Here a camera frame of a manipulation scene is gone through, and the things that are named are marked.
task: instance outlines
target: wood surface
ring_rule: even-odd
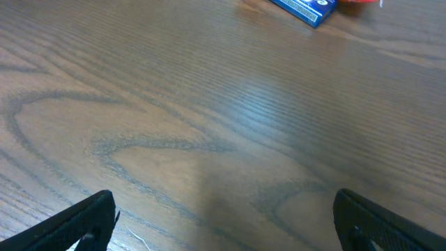
[[[446,2],[0,0],[0,239],[110,189],[110,250],[340,250],[350,188],[446,237]]]

